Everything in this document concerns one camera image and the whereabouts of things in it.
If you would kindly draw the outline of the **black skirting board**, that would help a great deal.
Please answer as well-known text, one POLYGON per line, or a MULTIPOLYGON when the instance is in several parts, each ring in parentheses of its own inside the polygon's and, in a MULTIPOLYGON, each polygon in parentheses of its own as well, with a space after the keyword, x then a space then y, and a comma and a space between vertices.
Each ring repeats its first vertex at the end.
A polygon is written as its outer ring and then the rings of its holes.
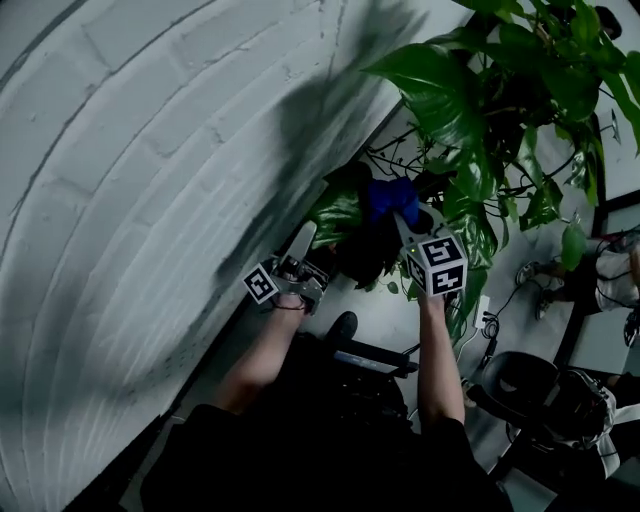
POLYGON ((158 350, 150 361, 135 361, 124 383, 108 392, 112 402, 89 428, 87 448, 58 479, 64 495, 56 502, 57 510, 93 512, 118 506, 164 424, 215 356, 220 337, 250 305, 242 283, 246 272, 281 251, 307 220, 318 225, 330 244, 362 223, 358 194, 347 200, 330 180, 332 173, 352 169, 399 108, 397 102, 384 107, 382 118, 367 128, 365 108, 371 104, 304 117, 302 96, 286 96, 281 121, 288 155, 275 184, 263 191, 264 206, 219 265, 206 266, 207 301, 183 334, 172 336, 171 347, 158 350))

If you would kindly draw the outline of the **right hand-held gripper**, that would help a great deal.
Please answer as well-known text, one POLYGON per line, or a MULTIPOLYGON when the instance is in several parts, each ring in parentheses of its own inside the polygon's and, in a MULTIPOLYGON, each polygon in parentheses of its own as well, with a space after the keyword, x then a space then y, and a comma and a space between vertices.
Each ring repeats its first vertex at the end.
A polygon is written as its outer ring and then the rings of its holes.
POLYGON ((457 292, 466 286, 466 254, 439 210, 419 203, 417 234, 400 213, 394 211, 393 218, 408 275, 427 296, 457 292))

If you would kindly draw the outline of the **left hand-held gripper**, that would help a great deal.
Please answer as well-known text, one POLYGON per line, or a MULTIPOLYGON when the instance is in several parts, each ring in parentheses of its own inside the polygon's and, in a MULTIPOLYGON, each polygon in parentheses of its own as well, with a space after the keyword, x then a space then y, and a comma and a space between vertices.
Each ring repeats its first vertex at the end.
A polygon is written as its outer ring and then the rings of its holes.
POLYGON ((306 221, 297 231, 286 256, 271 257, 258 263, 244 278, 243 283, 257 304, 276 295, 298 295, 305 312, 314 315, 329 283, 329 276, 305 259, 312 246, 317 224, 306 221))

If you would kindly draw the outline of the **person's black trousers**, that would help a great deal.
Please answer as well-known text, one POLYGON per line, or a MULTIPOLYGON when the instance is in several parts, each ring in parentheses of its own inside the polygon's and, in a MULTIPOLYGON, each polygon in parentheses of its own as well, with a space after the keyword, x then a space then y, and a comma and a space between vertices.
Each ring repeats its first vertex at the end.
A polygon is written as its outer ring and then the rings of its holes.
POLYGON ((267 389, 268 408, 314 426, 357 432, 410 430, 408 408, 395 377, 335 354, 332 341, 295 335, 278 377, 267 389))

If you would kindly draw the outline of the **green leafy plant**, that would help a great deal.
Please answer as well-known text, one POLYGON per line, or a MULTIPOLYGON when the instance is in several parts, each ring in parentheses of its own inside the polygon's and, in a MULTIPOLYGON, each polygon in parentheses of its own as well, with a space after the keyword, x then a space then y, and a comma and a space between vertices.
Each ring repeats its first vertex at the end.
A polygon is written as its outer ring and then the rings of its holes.
MULTIPOLYGON (((619 50, 603 11, 586 0, 456 0, 474 21, 423 43, 403 46, 368 68, 394 84, 413 120, 418 156, 392 163, 384 181, 408 177, 425 202, 439 210, 461 241, 470 281, 449 315, 454 337, 477 304, 496 252, 508 244, 492 220, 527 231, 553 222, 565 229, 561 260, 582 255, 584 234, 560 211, 558 172, 536 156, 537 133, 553 126, 568 141, 561 166, 570 186, 588 199, 598 194, 597 167, 604 160, 594 111, 607 94, 629 121, 640 153, 640 52, 619 50)), ((350 200, 356 192, 363 221, 334 244, 320 234, 315 247, 333 247, 339 270, 361 288, 400 264, 393 212, 371 224, 366 166, 332 173, 330 183, 350 200)))

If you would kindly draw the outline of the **person's left forearm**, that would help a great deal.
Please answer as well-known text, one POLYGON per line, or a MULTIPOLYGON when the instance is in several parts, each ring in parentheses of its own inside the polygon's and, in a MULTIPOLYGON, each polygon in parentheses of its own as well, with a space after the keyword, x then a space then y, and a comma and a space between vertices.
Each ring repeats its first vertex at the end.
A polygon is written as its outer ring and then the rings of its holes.
MULTIPOLYGON (((302 300, 298 295, 279 295, 275 302, 297 304, 302 300)), ((275 382, 305 316, 303 311, 273 308, 250 347, 222 379, 212 405, 236 415, 249 408, 275 382)))

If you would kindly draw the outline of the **person's black shoe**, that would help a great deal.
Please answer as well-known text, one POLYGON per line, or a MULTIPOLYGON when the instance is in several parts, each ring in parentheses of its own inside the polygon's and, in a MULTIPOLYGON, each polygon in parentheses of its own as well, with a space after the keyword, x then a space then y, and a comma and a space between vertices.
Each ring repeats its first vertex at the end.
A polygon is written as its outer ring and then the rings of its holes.
POLYGON ((330 327, 324 339, 335 346, 351 342, 358 329, 358 317, 352 311, 343 312, 330 327))

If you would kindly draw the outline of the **blue cloth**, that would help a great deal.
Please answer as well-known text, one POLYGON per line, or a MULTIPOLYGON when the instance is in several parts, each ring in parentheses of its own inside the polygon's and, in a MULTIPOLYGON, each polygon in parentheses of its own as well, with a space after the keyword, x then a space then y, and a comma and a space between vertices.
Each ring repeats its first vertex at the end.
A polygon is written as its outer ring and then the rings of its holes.
POLYGON ((373 180, 367 186, 368 216, 371 224, 386 214, 397 212, 409 226, 419 219, 419 198, 408 177, 391 181, 373 180))

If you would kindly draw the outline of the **person's black top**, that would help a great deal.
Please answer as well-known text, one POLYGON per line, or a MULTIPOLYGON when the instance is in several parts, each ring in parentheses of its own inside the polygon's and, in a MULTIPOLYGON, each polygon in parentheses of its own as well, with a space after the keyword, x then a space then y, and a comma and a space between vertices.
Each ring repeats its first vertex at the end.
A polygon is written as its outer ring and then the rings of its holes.
POLYGON ((145 477, 144 512, 513 512, 462 424, 368 431, 194 409, 145 477))

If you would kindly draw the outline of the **black waist-mounted device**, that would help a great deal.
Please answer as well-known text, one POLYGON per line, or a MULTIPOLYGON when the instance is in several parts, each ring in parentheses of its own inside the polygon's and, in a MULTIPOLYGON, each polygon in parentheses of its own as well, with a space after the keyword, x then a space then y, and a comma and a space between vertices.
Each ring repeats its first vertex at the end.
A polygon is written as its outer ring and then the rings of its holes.
POLYGON ((401 378, 405 378, 407 375, 416 372, 419 368, 419 365, 417 363, 411 361, 407 361, 404 364, 395 365, 391 363, 375 361, 373 359, 349 354, 343 351, 337 351, 334 354, 334 359, 378 373, 399 375, 401 378))

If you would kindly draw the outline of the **dark moulded chair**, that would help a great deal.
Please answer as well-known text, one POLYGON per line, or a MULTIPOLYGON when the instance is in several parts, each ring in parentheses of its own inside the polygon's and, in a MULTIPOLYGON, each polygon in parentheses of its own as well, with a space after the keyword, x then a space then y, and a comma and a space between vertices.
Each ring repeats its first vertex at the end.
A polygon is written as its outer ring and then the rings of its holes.
POLYGON ((518 423, 540 413, 558 375, 553 363, 538 356, 502 352, 486 364, 467 396, 490 414, 518 423))

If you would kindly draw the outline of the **person's right forearm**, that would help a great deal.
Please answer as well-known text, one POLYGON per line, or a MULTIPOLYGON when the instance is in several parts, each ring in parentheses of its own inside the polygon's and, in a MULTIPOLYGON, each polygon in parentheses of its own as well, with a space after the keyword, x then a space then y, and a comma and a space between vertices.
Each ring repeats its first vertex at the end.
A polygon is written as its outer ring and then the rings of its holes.
POLYGON ((418 413, 425 429, 443 418, 463 424, 465 406, 461 378, 446 325, 444 300, 421 293, 418 413))

